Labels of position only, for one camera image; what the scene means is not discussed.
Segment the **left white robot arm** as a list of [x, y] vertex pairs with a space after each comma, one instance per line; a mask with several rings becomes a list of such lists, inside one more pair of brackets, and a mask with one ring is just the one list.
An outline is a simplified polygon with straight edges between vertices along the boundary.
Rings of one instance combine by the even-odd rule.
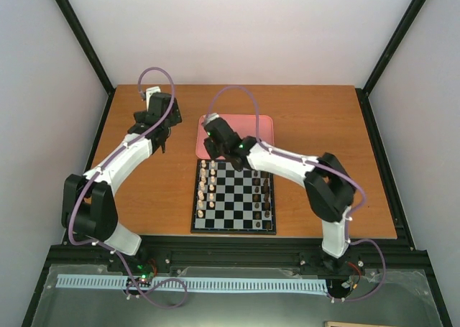
[[158, 149], [165, 151], [171, 128], [182, 122], [178, 102], [158, 86], [144, 94], [146, 109], [134, 113], [134, 125], [121, 144], [102, 162], [82, 175], [69, 175], [64, 183], [62, 225], [92, 243], [104, 243], [124, 254], [124, 262], [142, 271], [150, 254], [140, 247], [141, 237], [119, 221], [114, 196], [121, 184]]

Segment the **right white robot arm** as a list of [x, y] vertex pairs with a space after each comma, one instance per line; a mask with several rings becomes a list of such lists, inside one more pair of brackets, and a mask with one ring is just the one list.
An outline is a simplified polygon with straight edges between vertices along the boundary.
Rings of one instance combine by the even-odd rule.
[[205, 116], [204, 147], [212, 160], [223, 157], [237, 170], [257, 170], [290, 180], [305, 188], [310, 209], [322, 223], [324, 254], [340, 259], [349, 248], [347, 218], [356, 188], [337, 158], [295, 154], [257, 137], [241, 138], [217, 113]]

